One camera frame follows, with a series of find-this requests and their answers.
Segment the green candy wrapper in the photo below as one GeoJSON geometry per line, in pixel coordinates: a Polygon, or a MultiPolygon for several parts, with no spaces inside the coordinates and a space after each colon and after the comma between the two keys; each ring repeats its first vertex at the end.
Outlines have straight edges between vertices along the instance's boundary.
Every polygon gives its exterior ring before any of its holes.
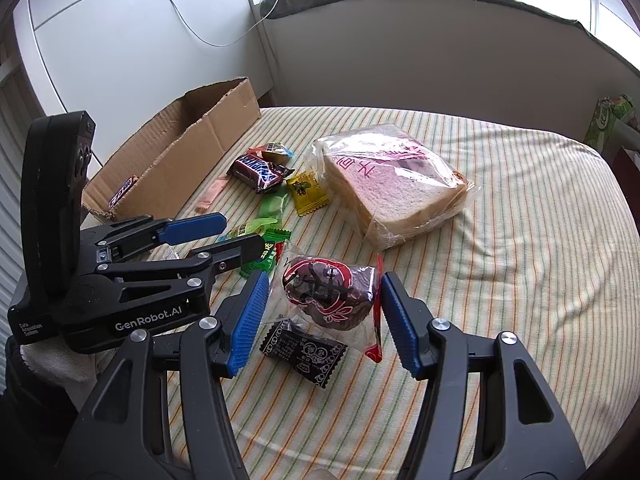
{"type": "Polygon", "coordinates": [[[251,233],[258,233],[261,235],[264,234],[269,227],[277,227],[279,223],[280,221],[277,218],[255,218],[253,220],[249,220],[246,224],[233,227],[228,233],[220,236],[218,241],[223,242],[230,238],[236,238],[251,233]]]}
{"type": "Polygon", "coordinates": [[[251,274],[254,269],[260,269],[266,273],[271,272],[271,269],[275,267],[282,254],[283,243],[291,238],[291,231],[284,229],[267,229],[262,235],[262,238],[264,239],[264,252],[260,259],[240,267],[240,275],[245,278],[251,274]]]}
{"type": "Polygon", "coordinates": [[[284,208],[289,201],[290,193],[287,186],[280,186],[274,193],[265,194],[260,201],[256,218],[275,218],[282,222],[284,208]]]}

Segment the cardboard box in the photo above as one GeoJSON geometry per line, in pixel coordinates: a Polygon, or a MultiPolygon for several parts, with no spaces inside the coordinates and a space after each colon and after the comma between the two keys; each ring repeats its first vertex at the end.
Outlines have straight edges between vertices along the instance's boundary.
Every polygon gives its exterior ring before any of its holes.
{"type": "Polygon", "coordinates": [[[259,118],[247,78],[191,90],[111,155],[84,188],[82,204],[108,220],[143,214],[175,217],[226,150],[259,118]],[[109,209],[111,198],[133,175],[138,181],[109,209]]]}

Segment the yellow candy wrapper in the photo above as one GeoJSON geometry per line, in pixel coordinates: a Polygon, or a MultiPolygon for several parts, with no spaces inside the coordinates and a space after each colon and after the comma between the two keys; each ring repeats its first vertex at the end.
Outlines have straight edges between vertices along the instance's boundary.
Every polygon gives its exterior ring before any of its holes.
{"type": "Polygon", "coordinates": [[[329,203],[329,197],[318,184],[313,171],[295,174],[287,179],[287,185],[291,189],[298,216],[308,215],[329,203]]]}

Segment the blue gripper pad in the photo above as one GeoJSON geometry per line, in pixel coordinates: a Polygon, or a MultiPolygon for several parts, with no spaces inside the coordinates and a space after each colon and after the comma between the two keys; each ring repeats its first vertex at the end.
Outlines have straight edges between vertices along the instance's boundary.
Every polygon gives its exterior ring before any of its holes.
{"type": "Polygon", "coordinates": [[[407,294],[394,272],[382,276],[381,292],[382,310],[402,368],[409,370],[414,379],[423,380],[434,363],[428,331],[433,316],[423,301],[407,294]]]}
{"type": "MultiPolygon", "coordinates": [[[[247,285],[251,285],[252,276],[249,276],[247,285]]],[[[255,334],[262,320],[264,308],[267,305],[269,295],[269,277],[266,272],[260,273],[255,280],[253,290],[246,300],[246,306],[233,332],[231,333],[231,350],[226,368],[232,377],[235,377],[249,359],[251,348],[254,345],[255,334]]]]}
{"type": "Polygon", "coordinates": [[[225,228],[225,216],[220,213],[210,213],[169,222],[163,230],[158,232],[158,241],[169,245],[183,244],[219,235],[225,228]]]}

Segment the bed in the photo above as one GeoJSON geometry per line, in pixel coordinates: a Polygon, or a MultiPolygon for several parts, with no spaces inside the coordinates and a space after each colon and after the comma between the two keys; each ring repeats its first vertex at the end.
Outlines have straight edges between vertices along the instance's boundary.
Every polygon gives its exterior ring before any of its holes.
{"type": "MultiPolygon", "coordinates": [[[[441,228],[383,254],[408,292],[465,332],[515,332],[534,357],[574,429],[587,464],[610,442],[640,395],[640,239],[625,198],[591,148],[558,134],[426,112],[353,107],[267,108],[194,193],[245,149],[277,140],[295,153],[316,138],[395,123],[481,187],[473,204],[441,228]]],[[[253,218],[259,197],[231,180],[211,210],[229,227],[253,218]]],[[[292,240],[308,253],[372,264],[376,254],[338,211],[339,201],[299,218],[285,211],[292,240]]],[[[197,245],[214,241],[200,240],[197,245]]],[[[196,244],[178,247],[180,255],[196,244]]],[[[222,275],[212,312],[238,292],[222,275]]],[[[267,326],[258,330],[264,338],[267,326]]],[[[318,467],[342,479],[395,478],[412,436],[425,383],[400,364],[383,320],[383,361],[350,349],[326,389],[254,346],[247,366],[223,388],[252,479],[301,479],[318,467]]],[[[478,378],[468,387],[458,468],[469,464],[478,378]]],[[[188,455],[179,373],[168,383],[172,443],[188,455]]]]}

